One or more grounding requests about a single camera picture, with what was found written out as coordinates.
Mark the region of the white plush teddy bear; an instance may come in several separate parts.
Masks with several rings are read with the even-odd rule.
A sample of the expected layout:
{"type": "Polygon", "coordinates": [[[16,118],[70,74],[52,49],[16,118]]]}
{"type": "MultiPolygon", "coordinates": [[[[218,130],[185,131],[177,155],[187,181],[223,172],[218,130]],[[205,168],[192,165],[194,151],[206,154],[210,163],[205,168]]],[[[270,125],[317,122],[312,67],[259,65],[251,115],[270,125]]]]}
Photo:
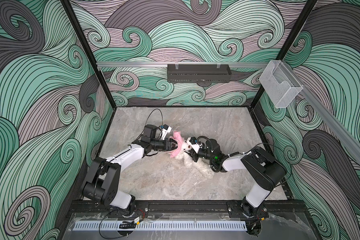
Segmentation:
{"type": "Polygon", "coordinates": [[[179,147],[178,151],[173,152],[172,156],[176,160],[182,160],[186,168],[194,168],[198,170],[205,178],[212,179],[215,173],[212,171],[210,166],[200,158],[195,162],[190,156],[191,150],[193,150],[191,145],[183,140],[182,146],[179,147]]]}

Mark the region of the pink knitted bear sweater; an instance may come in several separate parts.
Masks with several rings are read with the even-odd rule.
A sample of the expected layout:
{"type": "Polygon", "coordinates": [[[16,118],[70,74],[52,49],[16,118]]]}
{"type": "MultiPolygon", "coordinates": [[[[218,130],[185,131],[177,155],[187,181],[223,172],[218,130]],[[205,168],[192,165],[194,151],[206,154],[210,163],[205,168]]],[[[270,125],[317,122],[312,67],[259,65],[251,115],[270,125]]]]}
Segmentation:
{"type": "Polygon", "coordinates": [[[181,136],[181,132],[178,131],[174,131],[173,132],[173,136],[170,137],[171,140],[175,140],[177,147],[175,150],[172,150],[170,153],[170,157],[171,158],[175,158],[176,156],[178,156],[180,154],[180,152],[183,150],[183,143],[184,143],[184,138],[181,136]]]}

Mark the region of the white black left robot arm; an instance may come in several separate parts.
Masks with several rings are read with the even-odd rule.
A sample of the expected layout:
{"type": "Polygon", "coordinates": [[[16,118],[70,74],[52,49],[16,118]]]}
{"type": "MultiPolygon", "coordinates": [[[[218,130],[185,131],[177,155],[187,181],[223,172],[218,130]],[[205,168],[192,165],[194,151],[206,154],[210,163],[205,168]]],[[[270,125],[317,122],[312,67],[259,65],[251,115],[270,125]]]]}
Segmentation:
{"type": "Polygon", "coordinates": [[[167,136],[171,130],[168,125],[145,125],[142,133],[127,149],[111,157],[95,158],[81,186],[83,197],[106,207],[132,211],[135,197],[119,190],[120,174],[132,163],[152,156],[152,151],[176,150],[177,141],[167,136]]]}

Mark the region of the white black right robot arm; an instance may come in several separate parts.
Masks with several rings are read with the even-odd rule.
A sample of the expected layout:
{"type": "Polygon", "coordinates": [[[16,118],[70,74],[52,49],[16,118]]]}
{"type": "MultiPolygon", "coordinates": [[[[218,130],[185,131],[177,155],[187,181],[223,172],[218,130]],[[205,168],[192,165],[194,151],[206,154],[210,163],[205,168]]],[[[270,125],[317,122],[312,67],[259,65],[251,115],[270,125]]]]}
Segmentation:
{"type": "Polygon", "coordinates": [[[207,160],[208,168],[214,173],[246,170],[255,183],[242,200],[242,209],[248,217],[254,216],[264,200],[287,174],[286,168],[261,147],[254,146],[247,152],[224,154],[215,139],[203,136],[186,140],[185,152],[196,163],[207,160]]]}

